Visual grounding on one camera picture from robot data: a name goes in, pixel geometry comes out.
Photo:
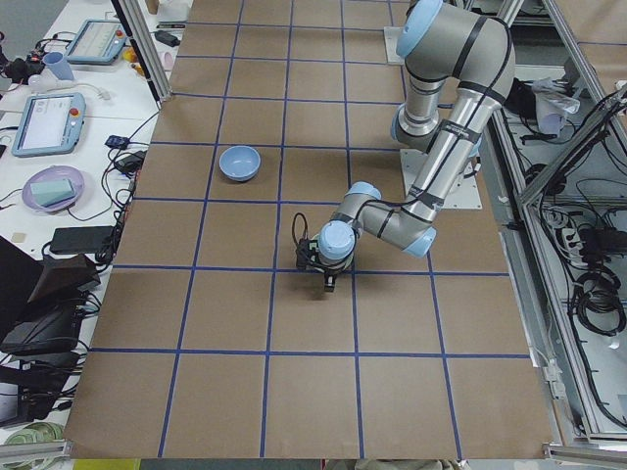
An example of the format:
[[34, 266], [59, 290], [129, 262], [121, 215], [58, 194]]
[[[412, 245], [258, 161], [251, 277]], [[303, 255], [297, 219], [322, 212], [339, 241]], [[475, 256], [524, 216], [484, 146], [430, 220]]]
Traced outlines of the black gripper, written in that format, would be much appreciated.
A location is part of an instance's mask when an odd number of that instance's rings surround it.
[[326, 293], [335, 291], [337, 275], [349, 269], [353, 259], [353, 255], [348, 255], [342, 259], [327, 259], [321, 255], [313, 257], [313, 268], [324, 274], [323, 289]]

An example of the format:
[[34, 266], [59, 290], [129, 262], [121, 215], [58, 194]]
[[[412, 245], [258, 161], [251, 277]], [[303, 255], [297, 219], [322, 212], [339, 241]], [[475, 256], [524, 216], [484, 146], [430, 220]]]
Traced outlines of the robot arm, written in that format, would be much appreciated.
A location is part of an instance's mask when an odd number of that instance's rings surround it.
[[417, 258], [427, 254], [433, 222], [514, 79], [508, 25], [444, 1], [411, 2], [396, 53], [410, 83], [391, 135], [426, 161], [403, 201], [385, 201], [373, 185], [356, 182], [313, 240], [298, 242], [298, 268], [322, 273], [327, 292], [363, 233]]

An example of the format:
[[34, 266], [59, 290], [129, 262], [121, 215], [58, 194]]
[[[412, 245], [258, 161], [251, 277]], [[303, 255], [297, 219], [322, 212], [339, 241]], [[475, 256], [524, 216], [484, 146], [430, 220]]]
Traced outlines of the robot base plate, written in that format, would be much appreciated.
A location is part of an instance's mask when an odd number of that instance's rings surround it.
[[[444, 210], [469, 210], [483, 209], [476, 181], [476, 175], [481, 168], [481, 163], [476, 161], [478, 153], [475, 152], [464, 160], [463, 168], [455, 172], [448, 171], [445, 175], [441, 172], [432, 183], [429, 191], [447, 188], [447, 194], [443, 196], [442, 208]], [[408, 195], [416, 178], [422, 173], [428, 161], [428, 155], [415, 149], [400, 150], [401, 170], [404, 180], [404, 190]]]

